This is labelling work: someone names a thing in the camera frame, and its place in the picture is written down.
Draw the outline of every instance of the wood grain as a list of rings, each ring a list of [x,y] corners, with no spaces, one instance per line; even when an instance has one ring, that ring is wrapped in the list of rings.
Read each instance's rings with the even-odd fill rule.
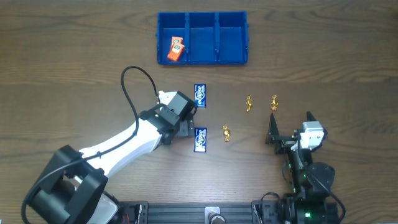
[[[158,11],[227,10],[248,12],[247,65],[157,64]],[[396,222],[397,25],[396,0],[1,1],[0,219],[22,223],[22,199],[59,147],[92,146],[132,123],[119,76],[138,65],[160,90],[193,97],[194,83],[207,84],[195,124],[208,128],[208,153],[178,139],[140,157],[109,181],[118,199],[250,202],[291,192],[285,157],[264,144],[278,94],[282,133],[299,128],[307,110],[328,129],[313,156],[336,169],[345,223]],[[126,84],[139,111],[153,106],[145,76],[130,72]],[[245,113],[248,94],[254,106]]]

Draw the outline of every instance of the gold candy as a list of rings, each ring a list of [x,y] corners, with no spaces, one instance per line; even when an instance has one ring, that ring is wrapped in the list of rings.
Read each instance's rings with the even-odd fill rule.
[[[277,107],[278,107],[278,100],[276,99],[278,97],[278,95],[274,95],[272,96],[272,101],[271,101],[271,110],[276,111]]]
[[[223,125],[223,132],[224,132],[225,141],[229,142],[229,140],[230,140],[229,137],[231,136],[231,131],[229,131],[226,124]]]
[[[253,106],[253,101],[252,101],[250,95],[248,95],[248,97],[247,97],[246,106],[247,106],[246,112],[249,112],[251,109],[251,106]]]

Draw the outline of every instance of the blue wrapper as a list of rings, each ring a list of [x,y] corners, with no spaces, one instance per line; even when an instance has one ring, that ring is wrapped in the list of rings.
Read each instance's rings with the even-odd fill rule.
[[[206,107],[206,84],[195,84],[195,103],[199,108]]]
[[[195,128],[195,146],[194,152],[206,152],[207,146],[207,128]]]

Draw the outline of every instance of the blue tray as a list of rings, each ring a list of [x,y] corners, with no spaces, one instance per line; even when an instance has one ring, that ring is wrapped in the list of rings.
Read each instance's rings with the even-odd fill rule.
[[[173,36],[182,37],[185,46],[178,62],[167,58]],[[248,42],[246,11],[158,14],[157,61],[161,65],[244,64]]]

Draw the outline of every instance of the wooden surface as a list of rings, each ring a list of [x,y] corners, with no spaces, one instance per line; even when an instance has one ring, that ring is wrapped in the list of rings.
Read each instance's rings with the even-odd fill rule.
[[[225,10],[248,12],[247,65],[157,64],[158,11]],[[300,128],[307,110],[328,129],[313,157],[336,169],[345,223],[398,220],[398,1],[25,0],[0,2],[3,223],[22,223],[22,199],[59,147],[92,146],[131,125],[119,83],[128,65],[146,69],[159,90],[193,97],[194,83],[207,84],[195,124],[208,128],[208,153],[181,139],[142,156],[109,181],[118,199],[250,202],[291,192],[285,157],[264,144],[278,94],[281,133]],[[143,74],[129,72],[126,83],[138,111],[155,104]]]

